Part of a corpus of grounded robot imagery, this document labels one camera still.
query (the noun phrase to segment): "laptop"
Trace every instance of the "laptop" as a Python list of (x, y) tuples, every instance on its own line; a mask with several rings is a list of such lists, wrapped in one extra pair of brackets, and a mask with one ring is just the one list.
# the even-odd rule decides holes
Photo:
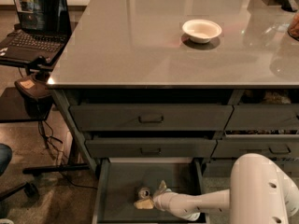
[(0, 62), (52, 65), (71, 36), (66, 0), (14, 0), (20, 29), (0, 43)]

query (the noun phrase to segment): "white bowl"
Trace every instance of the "white bowl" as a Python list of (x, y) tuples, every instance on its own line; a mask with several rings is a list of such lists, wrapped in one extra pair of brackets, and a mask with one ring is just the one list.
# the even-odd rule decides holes
[(220, 26), (208, 20), (190, 20), (183, 24), (183, 31), (196, 43), (207, 43), (221, 34)]

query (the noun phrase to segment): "laptop keyboard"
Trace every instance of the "laptop keyboard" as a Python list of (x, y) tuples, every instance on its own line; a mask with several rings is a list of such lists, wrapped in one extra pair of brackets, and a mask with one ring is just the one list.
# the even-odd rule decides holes
[(65, 41), (66, 36), (30, 35), (26, 33), (20, 33), (11, 41), (9, 45), (55, 52), (61, 45), (65, 44)]

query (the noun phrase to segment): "open drawer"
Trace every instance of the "open drawer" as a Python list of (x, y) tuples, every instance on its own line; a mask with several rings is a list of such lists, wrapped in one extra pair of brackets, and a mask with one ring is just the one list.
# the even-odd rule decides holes
[[(149, 188), (153, 194), (164, 180), (179, 193), (201, 194), (201, 172), (198, 160), (192, 163), (115, 163), (102, 160), (93, 224), (97, 223), (189, 223), (156, 208), (134, 207), (138, 191)], [(201, 214), (193, 223), (209, 223)]]

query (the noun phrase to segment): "power cord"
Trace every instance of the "power cord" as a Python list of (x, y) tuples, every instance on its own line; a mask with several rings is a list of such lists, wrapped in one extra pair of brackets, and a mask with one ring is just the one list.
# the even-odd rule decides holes
[[(46, 138), (47, 143), (48, 143), (50, 146), (52, 146), (52, 147), (54, 148), (54, 150), (57, 152), (57, 154), (56, 154), (56, 160), (55, 160), (56, 167), (63, 166), (63, 165), (65, 164), (65, 163), (63, 163), (63, 160), (62, 160), (62, 163), (61, 163), (61, 164), (58, 164), (58, 163), (59, 163), (59, 154), (62, 153), (63, 157), (65, 157), (67, 160), (68, 160), (68, 157), (64, 154), (63, 151), (59, 150), (59, 148), (57, 148), (57, 147), (52, 143), (52, 139), (55, 140), (55, 141), (57, 141), (57, 142), (59, 142), (59, 143), (62, 144), (62, 145), (64, 144), (64, 142), (61, 141), (60, 139), (54, 137), (54, 130), (50, 127), (50, 125), (49, 125), (45, 120), (44, 120), (43, 122), (44, 122), (44, 123), (48, 126), (48, 128), (50, 129), (50, 136), (45, 136), (45, 135), (42, 134), (42, 132), (40, 131), (40, 129), (41, 129), (41, 127), (40, 127), (40, 123), (38, 123), (38, 131), (39, 131), (39, 134), (40, 134), (43, 138)], [(70, 180), (70, 178), (69, 178), (67, 175), (63, 174), (63, 172), (59, 172), (59, 173), (61, 174), (61, 176), (62, 176), (63, 178), (66, 179), (66, 181), (67, 181), (68, 183), (70, 183), (72, 186), (74, 186), (74, 187), (76, 187), (76, 188), (96, 189), (96, 190), (97, 190), (97, 188), (95, 188), (95, 187), (91, 187), (91, 186), (83, 186), (83, 185), (75, 184), (74, 182), (72, 182), (72, 181)]]
[(20, 73), (21, 77), (24, 78), (24, 75), (21, 73), (21, 69), (18, 68), (18, 70), (19, 70), (19, 73)]

